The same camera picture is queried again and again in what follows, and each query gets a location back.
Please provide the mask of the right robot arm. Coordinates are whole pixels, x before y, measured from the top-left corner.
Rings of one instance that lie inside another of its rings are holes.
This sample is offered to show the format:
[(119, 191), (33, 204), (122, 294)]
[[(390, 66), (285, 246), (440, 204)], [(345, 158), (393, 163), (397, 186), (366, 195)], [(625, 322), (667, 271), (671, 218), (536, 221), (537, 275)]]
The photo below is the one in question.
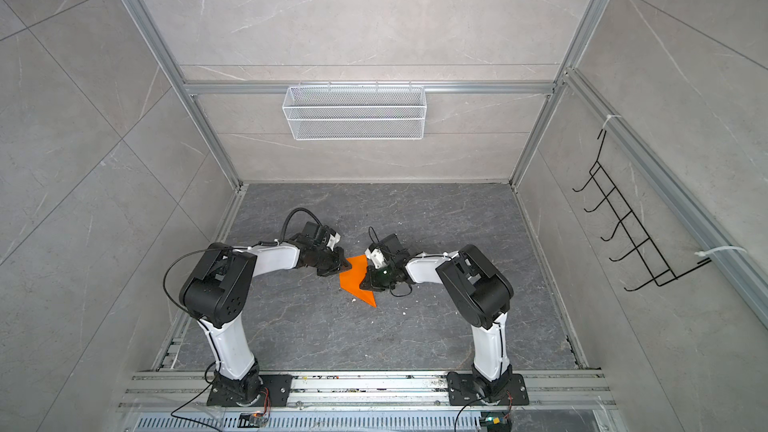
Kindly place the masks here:
[(392, 291), (400, 283), (444, 287), (472, 330), (474, 358), (467, 389), (475, 400), (500, 400), (513, 375), (506, 322), (514, 291), (498, 268), (474, 245), (454, 252), (412, 254), (394, 235), (370, 245), (365, 257), (363, 290)]

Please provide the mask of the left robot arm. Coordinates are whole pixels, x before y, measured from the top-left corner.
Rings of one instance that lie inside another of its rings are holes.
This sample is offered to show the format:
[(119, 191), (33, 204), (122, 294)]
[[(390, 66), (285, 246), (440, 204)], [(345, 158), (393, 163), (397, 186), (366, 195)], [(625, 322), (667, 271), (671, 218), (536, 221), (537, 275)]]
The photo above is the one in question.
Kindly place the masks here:
[(210, 405), (249, 406), (266, 396), (259, 365), (242, 324), (252, 279), (256, 276), (309, 267), (318, 275), (351, 268), (338, 245), (341, 236), (306, 239), (294, 236), (246, 248), (212, 243), (179, 292), (179, 304), (198, 322), (214, 354), (215, 372)]

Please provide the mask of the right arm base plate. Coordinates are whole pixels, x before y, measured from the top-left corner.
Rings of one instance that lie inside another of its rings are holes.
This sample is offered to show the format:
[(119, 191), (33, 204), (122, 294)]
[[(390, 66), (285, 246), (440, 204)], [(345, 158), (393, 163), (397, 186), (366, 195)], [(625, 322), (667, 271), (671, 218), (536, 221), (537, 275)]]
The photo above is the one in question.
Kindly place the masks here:
[(507, 372), (498, 380), (487, 381), (479, 374), (451, 371), (445, 379), (452, 406), (530, 404), (527, 386), (520, 374)]

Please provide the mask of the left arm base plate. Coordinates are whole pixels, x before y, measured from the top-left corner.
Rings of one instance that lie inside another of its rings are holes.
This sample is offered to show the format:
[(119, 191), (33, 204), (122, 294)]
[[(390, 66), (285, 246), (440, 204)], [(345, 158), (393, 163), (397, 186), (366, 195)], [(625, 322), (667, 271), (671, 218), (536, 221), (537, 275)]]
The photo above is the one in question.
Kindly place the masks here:
[(285, 407), (293, 376), (289, 374), (249, 375), (242, 380), (217, 374), (206, 404), (220, 407)]

